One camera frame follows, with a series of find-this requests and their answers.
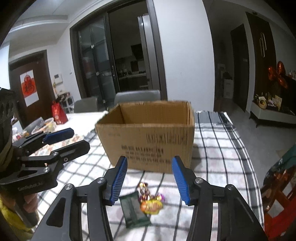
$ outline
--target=silver bolt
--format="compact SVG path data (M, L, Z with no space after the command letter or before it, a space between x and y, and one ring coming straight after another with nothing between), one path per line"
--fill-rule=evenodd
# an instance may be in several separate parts
M50 170L49 167L45 167L45 168L43 169L43 172L48 172L49 170Z
M203 183L203 179L202 179L201 177L197 177L197 178L195 179L195 182L196 182L196 183Z
M66 190L70 190L72 187L73 187L72 184L67 184L67 185L65 186L65 189L66 189Z
M96 181L97 183L103 183L105 181L105 178L99 177Z
M234 189L234 186L233 186L232 184L229 184L229 185L227 185L227 188L228 188L229 190L233 190L233 189Z

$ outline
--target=plaid tablecloth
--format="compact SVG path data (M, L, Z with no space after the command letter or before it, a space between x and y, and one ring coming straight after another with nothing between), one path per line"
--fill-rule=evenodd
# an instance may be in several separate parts
M195 122L191 168L196 176L217 186L224 187L228 183L235 185L263 226L262 201L256 174L235 127L223 113L199 112L196 113ZM94 130L85 140L91 145L89 153L65 164L57 179L58 186L39 194L40 218L65 184L87 185L112 167ZM152 194L160 192L165 195L164 208L158 215L150 217L152 225L126 229L120 201L113 207L107 207L114 240L186 240L193 207L186 206L181 200L173 175L128 169L121 195L134 192L141 181L148 183ZM82 204L83 240L89 240L86 206ZM211 240L217 239L217 227L218 205L214 204Z

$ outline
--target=red gift bag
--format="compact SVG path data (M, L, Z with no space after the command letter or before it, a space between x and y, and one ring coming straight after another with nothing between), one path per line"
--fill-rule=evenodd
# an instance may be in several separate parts
M59 103L52 102L52 116L57 125L65 124L68 118Z

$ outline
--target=brown door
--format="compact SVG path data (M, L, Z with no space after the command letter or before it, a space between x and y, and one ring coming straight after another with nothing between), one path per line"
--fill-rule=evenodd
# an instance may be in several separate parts
M271 91L268 79L268 67L276 68L276 51L274 39L267 21L246 12L251 27L255 50L255 91L254 94L263 94Z
M244 25L230 32L234 56L233 101L246 111L249 92L249 49Z
M23 128L42 117L52 117L54 92L46 52L24 58L9 66L10 88L16 94L15 115Z

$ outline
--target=open cardboard box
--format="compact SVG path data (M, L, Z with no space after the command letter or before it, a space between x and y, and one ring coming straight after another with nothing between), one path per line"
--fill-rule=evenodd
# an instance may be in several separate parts
M121 103L97 122L96 132L112 165L126 156L128 168L172 173L171 160L180 156L190 167L194 113L189 102Z

